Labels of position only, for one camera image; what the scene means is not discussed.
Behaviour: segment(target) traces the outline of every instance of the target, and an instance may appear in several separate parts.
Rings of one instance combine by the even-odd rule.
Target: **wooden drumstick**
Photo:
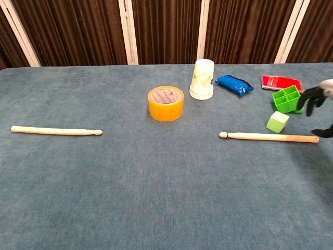
[[[291,135],[291,134],[257,134],[257,133],[219,133],[221,138],[234,138],[242,140],[264,140],[264,141],[284,141],[284,142],[310,142],[318,143],[319,137],[311,135]]]
[[[12,132],[16,133],[31,133],[31,134],[56,134],[56,135],[101,135],[102,130],[89,129],[51,129],[51,128],[36,128],[12,126]]]

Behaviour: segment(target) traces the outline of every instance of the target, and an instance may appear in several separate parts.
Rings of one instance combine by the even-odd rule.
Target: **blue plastic bag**
[[[239,96],[244,96],[247,92],[254,90],[254,87],[247,81],[230,75],[222,76],[215,82]]]

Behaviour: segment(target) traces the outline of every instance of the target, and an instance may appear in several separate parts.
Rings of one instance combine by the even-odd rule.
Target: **packing tape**
[[[184,93],[172,86],[160,86],[148,94],[149,113],[158,121],[174,121],[180,118],[184,108]]]

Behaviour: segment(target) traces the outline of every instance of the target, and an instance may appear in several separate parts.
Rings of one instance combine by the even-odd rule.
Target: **white paper cup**
[[[207,100],[213,96],[212,84],[214,76],[214,62],[208,59],[199,59],[194,66],[192,83],[189,94],[198,100]]]

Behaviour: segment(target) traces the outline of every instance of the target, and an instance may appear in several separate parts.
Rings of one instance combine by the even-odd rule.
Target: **brown curtain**
[[[132,0],[139,64],[196,61],[201,0]]]
[[[310,1],[287,63],[333,62],[333,1]]]
[[[205,58],[216,64],[273,63],[295,1],[210,0]]]
[[[11,67],[28,67],[27,58],[1,8],[0,34],[0,70]]]
[[[42,66],[127,64],[118,0],[12,0]]]

